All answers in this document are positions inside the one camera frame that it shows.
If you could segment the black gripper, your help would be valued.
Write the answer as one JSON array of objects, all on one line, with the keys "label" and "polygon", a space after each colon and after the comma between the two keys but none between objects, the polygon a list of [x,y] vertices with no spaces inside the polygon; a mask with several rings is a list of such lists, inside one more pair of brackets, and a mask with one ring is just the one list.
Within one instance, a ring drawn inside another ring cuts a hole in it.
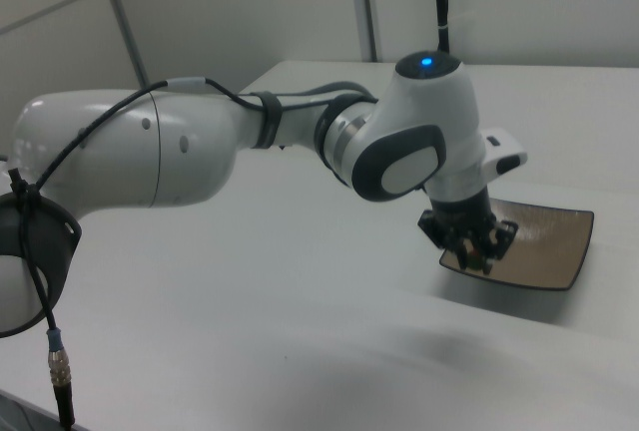
[{"label": "black gripper", "polygon": [[460,269],[467,269],[472,247],[483,255],[483,272],[504,256],[517,234],[517,223],[499,221],[492,211],[488,189],[457,202],[431,199],[418,226],[440,249],[451,251]]}]

